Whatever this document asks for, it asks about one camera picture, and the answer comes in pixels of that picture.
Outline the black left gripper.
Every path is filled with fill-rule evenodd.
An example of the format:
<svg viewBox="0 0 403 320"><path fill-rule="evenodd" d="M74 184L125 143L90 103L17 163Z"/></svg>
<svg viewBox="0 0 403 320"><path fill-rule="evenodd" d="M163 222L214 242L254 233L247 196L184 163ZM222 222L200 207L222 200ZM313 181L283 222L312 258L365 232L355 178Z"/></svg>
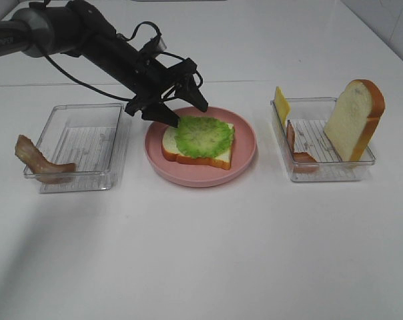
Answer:
<svg viewBox="0 0 403 320"><path fill-rule="evenodd" d="M201 112L208 110L208 102L201 94L194 77L198 75L197 65L190 58L184 59L165 51L161 33L151 38L142 49L131 56L131 67L137 80L146 93L137 93L129 107L132 111L140 110L143 120L156 121L177 127L179 116L164 103L172 99L181 99L191 103ZM171 67L162 65L156 57L167 55L179 60Z"/></svg>

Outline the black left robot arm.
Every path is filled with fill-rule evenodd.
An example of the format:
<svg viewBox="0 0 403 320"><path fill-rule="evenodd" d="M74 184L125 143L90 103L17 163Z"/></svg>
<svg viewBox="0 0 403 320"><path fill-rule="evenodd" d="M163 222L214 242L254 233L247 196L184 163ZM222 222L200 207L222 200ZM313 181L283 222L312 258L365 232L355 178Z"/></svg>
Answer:
<svg viewBox="0 0 403 320"><path fill-rule="evenodd" d="M134 93L122 99L127 114L139 111L144 120L177 127L179 116L166 102L181 99L207 111L208 102L199 90L203 79L190 58L180 58L171 67L159 62L157 56L167 54L161 31L151 21L147 25L155 36L135 49L86 1L68 1L64 7L32 1L11 20L0 21L0 57L19 51L46 60L57 53L83 56Z"/></svg>

